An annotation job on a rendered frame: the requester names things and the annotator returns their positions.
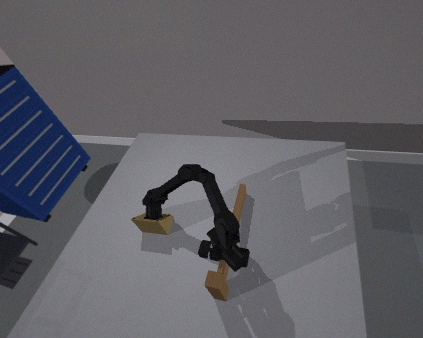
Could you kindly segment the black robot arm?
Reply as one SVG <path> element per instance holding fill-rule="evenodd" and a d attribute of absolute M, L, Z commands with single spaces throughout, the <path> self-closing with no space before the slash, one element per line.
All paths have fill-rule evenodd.
<path fill-rule="evenodd" d="M 202 183 L 212 210 L 214 226 L 207 235 L 215 252 L 222 254 L 223 260 L 236 272 L 246 262 L 246 253 L 236 244 L 240 242 L 239 222 L 227 208 L 219 190 L 215 175 L 201 168 L 199 164 L 184 164 L 178 174 L 158 188 L 148 190 L 142 200 L 146 206 L 144 219 L 157 220 L 162 218 L 161 204 L 168 200 L 168 194 L 189 181 Z"/>

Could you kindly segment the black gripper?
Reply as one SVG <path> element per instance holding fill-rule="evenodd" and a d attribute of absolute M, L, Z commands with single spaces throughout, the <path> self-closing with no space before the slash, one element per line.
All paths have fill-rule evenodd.
<path fill-rule="evenodd" d="M 208 253 L 210 252 L 209 254 L 210 260 L 214 260 L 214 261 L 220 261 L 220 259 L 223 260 L 223 258 L 221 257 L 222 254 L 215 252 L 213 248 L 210 248 L 210 246 L 211 246 L 211 241 L 203 240 L 200 244 L 199 251 L 198 251 L 199 257 L 208 258 Z M 246 253 L 246 262 L 242 266 L 246 268 L 248 265 L 250 251 L 245 248 L 240 248 L 240 249 Z"/>

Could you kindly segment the brown wooden post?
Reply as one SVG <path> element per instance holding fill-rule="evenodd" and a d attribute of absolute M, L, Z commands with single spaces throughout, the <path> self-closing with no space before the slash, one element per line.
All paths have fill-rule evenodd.
<path fill-rule="evenodd" d="M 227 301 L 229 287 L 222 273 L 208 270 L 204 286 L 214 299 Z"/>

